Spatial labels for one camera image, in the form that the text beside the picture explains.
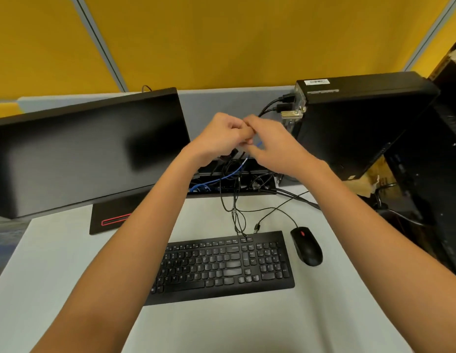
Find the person's left hand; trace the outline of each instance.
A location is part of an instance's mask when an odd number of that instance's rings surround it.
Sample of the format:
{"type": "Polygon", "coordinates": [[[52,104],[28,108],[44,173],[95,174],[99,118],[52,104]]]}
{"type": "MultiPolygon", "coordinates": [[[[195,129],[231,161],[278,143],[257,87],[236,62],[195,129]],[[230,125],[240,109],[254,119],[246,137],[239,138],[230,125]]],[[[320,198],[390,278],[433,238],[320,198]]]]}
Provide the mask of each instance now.
{"type": "Polygon", "coordinates": [[[229,155],[241,143],[253,143],[254,131],[242,119],[217,112],[212,121],[186,146],[206,166],[221,155],[229,155]]]}

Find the keyboard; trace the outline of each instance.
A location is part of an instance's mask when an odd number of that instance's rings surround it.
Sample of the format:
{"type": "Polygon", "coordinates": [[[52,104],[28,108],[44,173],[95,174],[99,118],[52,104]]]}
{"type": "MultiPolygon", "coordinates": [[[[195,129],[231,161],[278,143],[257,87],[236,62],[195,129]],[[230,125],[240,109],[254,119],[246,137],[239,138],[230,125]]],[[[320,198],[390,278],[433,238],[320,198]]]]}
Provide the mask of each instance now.
{"type": "Polygon", "coordinates": [[[145,305],[291,289],[281,231],[168,243],[145,305]]]}

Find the monitor screen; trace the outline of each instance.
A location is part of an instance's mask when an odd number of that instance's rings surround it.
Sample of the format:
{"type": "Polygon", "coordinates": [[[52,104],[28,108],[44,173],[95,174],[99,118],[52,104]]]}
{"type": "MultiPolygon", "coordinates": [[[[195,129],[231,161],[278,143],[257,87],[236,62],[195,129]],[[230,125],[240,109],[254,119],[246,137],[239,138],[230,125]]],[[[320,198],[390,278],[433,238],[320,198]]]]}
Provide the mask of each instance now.
{"type": "Polygon", "coordinates": [[[0,216],[148,190],[190,142],[175,88],[0,119],[0,216]]]}

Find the hand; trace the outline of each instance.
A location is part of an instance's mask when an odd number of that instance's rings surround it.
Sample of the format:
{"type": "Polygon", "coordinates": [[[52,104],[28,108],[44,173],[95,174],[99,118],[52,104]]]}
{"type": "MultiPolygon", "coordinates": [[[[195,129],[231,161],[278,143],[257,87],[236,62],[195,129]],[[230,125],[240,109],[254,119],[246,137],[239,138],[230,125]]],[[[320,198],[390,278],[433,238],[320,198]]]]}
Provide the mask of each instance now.
{"type": "Polygon", "coordinates": [[[200,166],[206,166],[220,155],[229,155],[239,144],[252,144],[253,136],[254,131],[242,119],[217,112],[186,148],[200,159],[200,166]]]}
{"type": "Polygon", "coordinates": [[[243,146],[261,166],[298,178],[305,160],[318,160],[306,151],[280,122],[255,115],[248,116],[244,122],[259,135],[264,144],[265,150],[252,144],[243,146]]]}

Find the black mouse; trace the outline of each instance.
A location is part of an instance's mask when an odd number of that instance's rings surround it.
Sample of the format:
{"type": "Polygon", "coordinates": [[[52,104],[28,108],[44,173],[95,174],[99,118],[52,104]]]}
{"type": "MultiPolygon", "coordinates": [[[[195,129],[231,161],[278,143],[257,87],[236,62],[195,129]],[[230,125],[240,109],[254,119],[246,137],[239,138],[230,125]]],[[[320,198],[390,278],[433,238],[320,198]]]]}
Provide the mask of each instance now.
{"type": "Polygon", "coordinates": [[[301,261],[309,266],[318,266],[323,262],[323,251],[307,227],[295,228],[290,234],[301,261]]]}

